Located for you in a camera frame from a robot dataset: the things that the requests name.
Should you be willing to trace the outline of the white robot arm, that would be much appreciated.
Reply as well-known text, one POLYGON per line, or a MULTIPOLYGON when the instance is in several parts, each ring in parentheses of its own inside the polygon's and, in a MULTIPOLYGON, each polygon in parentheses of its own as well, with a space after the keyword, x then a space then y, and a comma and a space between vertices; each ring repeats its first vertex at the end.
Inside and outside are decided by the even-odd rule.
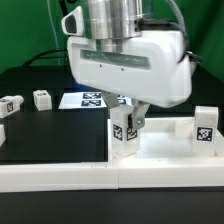
POLYGON ((67 51, 76 82, 102 91, 109 108, 117 96, 132 99, 129 125, 140 129, 150 105, 170 108, 191 94, 191 76, 201 58, 190 51, 183 15, 153 19, 142 0, 86 0, 63 17, 67 51))

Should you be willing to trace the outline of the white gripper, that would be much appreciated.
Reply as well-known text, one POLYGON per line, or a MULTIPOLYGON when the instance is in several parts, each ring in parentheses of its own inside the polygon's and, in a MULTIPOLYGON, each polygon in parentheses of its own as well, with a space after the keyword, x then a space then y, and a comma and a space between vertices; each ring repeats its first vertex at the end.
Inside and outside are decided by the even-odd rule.
POLYGON ((191 65, 179 31, 144 31, 124 40, 120 53, 99 52, 95 41, 76 36, 67 49, 76 82, 102 90, 109 109, 120 105, 116 94, 133 98, 134 129, 144 127, 149 104, 170 108, 191 94, 191 65))

